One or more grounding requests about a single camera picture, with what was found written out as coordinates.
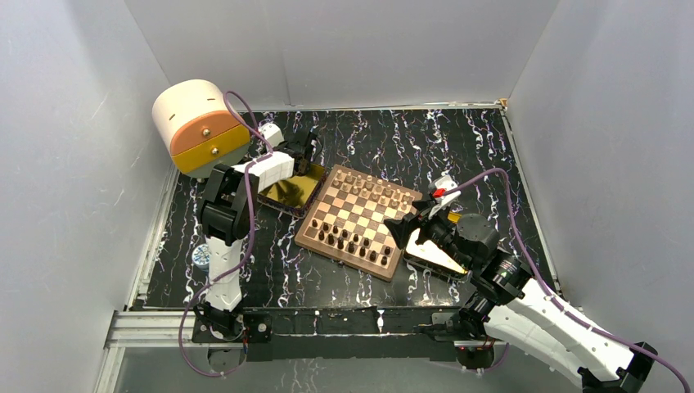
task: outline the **orange and white container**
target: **orange and white container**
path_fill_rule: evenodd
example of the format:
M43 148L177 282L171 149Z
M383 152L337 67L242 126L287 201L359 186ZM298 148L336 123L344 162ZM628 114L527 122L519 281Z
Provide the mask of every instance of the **orange and white container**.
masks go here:
M152 119L174 164L192 178L208 178L215 165L236 165L248 152L248 130L229 113L217 86L206 80L164 90L154 102Z

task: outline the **gold plate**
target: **gold plate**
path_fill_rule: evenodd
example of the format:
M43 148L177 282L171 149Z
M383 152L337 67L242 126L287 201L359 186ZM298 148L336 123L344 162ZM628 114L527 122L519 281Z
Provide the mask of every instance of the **gold plate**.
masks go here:
M325 168L311 164L306 175L280 180L259 192L259 200L264 205L303 218L325 181L325 174Z

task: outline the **white wall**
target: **white wall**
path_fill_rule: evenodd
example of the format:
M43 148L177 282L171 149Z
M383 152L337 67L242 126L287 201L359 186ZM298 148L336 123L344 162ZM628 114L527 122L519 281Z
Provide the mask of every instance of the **white wall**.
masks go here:
M170 160L123 2L0 2L0 390L91 391Z
M694 382L694 5L560 2L509 101L562 287ZM679 392L654 367L645 392Z
M172 84L257 108L508 97L557 0L126 0Z

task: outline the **white robotic arm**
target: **white robotic arm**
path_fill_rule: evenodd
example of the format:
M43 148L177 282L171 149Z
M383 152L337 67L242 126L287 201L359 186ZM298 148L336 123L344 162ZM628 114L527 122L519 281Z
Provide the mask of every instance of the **white robotic arm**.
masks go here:
M270 142L273 147L277 147L284 142L282 132L275 124L267 123L259 128L263 137ZM288 154L275 151L268 153L269 158L259 160L249 169L249 174L253 174L258 179L258 190L264 190L280 180L290 178L294 175L295 160ZM245 164L234 165L233 169L239 176L244 176ZM225 239L216 236L205 236L205 241L210 249L210 279L218 277L228 270L236 268L241 262L241 244L243 238L236 239L229 246ZM241 286L239 285L239 271L235 271L228 276L219 279L207 292L205 299L212 307L218 310L231 311L241 302Z
M495 337L517 346L585 392L638 392L653 359L593 332L601 328L553 292L545 294L531 267L498 248L499 234L485 217L468 214L457 224L451 223L448 210L461 188L450 176L443 176L431 184L428 200L412 203L417 215L385 221L399 248L418 230L417 244L433 242L471 271L477 292L455 316L459 332L472 338ZM440 327L430 329L439 332ZM655 353L647 344L641 346Z

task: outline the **robotic arm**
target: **robotic arm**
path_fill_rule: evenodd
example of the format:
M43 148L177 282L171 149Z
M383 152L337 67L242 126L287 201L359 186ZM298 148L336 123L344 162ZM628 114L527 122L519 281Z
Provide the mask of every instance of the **robotic arm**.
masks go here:
M583 387L583 392L638 392L653 359L597 335L592 330L599 327L593 321L553 292L545 295L530 267L498 248L499 234L485 217L468 214L451 223L450 204L460 192L447 191L456 186L450 176L439 178L431 184L428 199L412 203L417 215L385 221L399 248L420 229L417 244L431 240L470 271L476 292L448 325L470 338L489 335L518 346ZM553 301L559 301L563 311ZM591 328L570 320L567 312ZM450 331L444 326L428 328ZM646 343L637 346L657 354Z
M274 151L261 156L248 171L252 201L248 200L244 181L250 162L233 167L216 165L203 193L198 219L210 249L210 279L239 265L241 244L250 231L249 202L256 204L258 190L309 171L313 141L317 137L313 131L295 142L285 141L275 124L265 124L259 131ZM242 298L239 273L236 270L219 279L208 290L205 302L194 308L198 318L213 324L225 336L235 336L240 328L235 323L235 308Z

